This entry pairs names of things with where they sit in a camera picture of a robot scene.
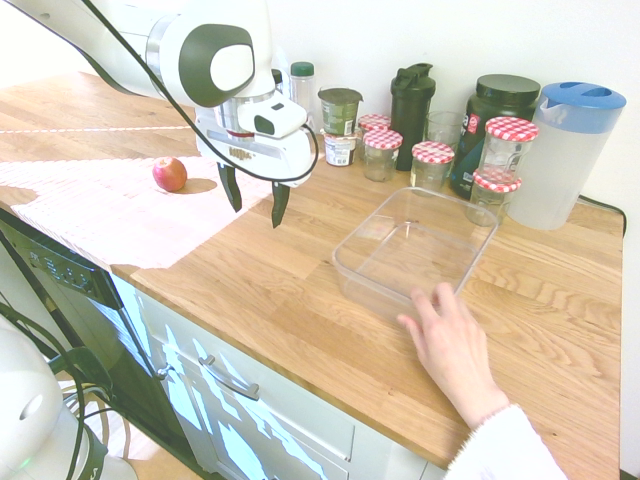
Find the bare human hand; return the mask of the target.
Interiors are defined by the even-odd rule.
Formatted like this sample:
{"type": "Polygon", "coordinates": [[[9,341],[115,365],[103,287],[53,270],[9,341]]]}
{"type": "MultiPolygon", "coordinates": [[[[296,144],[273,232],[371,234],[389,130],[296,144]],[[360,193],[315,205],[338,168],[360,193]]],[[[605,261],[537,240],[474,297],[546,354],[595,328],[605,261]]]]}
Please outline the bare human hand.
{"type": "Polygon", "coordinates": [[[418,359],[470,429],[479,427],[510,401],[495,382],[485,331],[448,283],[428,295],[411,291],[419,318],[401,314],[418,359]]]}

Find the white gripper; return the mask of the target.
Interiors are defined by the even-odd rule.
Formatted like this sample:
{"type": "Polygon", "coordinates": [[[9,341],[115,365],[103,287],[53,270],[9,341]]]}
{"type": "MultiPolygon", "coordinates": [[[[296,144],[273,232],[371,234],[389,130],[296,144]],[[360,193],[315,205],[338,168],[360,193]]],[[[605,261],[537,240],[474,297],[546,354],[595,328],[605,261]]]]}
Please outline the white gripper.
{"type": "Polygon", "coordinates": [[[217,124],[214,110],[205,108],[195,110],[195,125],[221,154],[216,154],[200,137],[196,137],[199,153],[218,162],[221,185],[235,212],[242,209],[243,203],[236,169],[231,166],[242,167],[255,178],[284,180],[285,185],[272,183],[271,222],[272,227],[277,228],[288,205],[289,186],[299,186],[310,177],[313,170],[315,148],[311,134],[305,128],[300,128],[283,139],[258,134],[251,138],[234,137],[217,124]]]}

